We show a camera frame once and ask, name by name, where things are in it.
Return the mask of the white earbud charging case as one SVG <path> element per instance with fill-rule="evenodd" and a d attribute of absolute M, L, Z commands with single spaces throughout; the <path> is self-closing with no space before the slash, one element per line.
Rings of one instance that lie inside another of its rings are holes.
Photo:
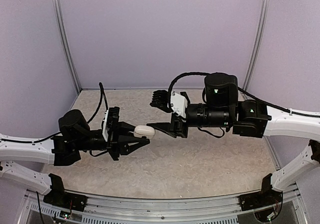
<path fill-rule="evenodd" d="M 146 125 L 138 125 L 134 128 L 134 137 L 145 137 L 148 139 L 151 139 L 155 136 L 155 129 L 150 127 L 150 126 L 146 126 Z"/>

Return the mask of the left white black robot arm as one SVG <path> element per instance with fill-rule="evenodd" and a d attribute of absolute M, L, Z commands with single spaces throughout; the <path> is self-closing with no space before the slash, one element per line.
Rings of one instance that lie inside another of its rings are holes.
<path fill-rule="evenodd" d="M 70 166 L 81 159 L 80 152 L 102 151 L 113 160 L 148 145 L 155 129 L 145 125 L 133 126 L 119 121 L 119 108 L 106 111 L 102 128 L 91 130 L 80 110 L 67 112 L 59 119 L 60 133 L 44 139 L 18 138 L 1 135 L 0 176 L 38 192 L 59 206 L 70 201 L 62 179 L 43 174 L 18 164 L 31 161 L 52 166 Z"/>

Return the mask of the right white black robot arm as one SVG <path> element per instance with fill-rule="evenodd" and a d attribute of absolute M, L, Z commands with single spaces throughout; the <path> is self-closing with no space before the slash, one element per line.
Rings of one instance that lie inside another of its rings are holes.
<path fill-rule="evenodd" d="M 314 112 L 283 108 L 248 94 L 239 101 L 242 89 L 237 77 L 226 73 L 204 73 L 202 102 L 193 104 L 184 92 L 176 93 L 174 83 L 167 90 L 153 93 L 151 106 L 171 114 L 170 122 L 153 123 L 152 127 L 171 137 L 186 138 L 191 127 L 207 132 L 220 128 L 244 137 L 289 136 L 308 139 L 304 150 L 289 164 L 266 176 L 256 202 L 266 206 L 275 198 L 275 191 L 284 191 L 305 173 L 319 167 L 319 120 Z"/>

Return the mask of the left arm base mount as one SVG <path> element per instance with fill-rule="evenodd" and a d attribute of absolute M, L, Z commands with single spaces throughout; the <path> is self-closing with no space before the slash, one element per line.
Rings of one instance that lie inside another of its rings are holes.
<path fill-rule="evenodd" d="M 43 197 L 43 201 L 54 206 L 83 212 L 87 198 L 85 195 L 76 193 L 51 191 Z"/>

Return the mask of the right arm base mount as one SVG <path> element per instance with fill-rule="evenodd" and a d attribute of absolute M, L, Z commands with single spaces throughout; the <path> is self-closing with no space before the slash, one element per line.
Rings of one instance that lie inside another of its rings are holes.
<path fill-rule="evenodd" d="M 249 194 L 242 194 L 238 198 L 242 211 L 247 211 L 277 204 L 282 201 L 283 193 L 273 190 L 265 193 L 257 191 Z"/>

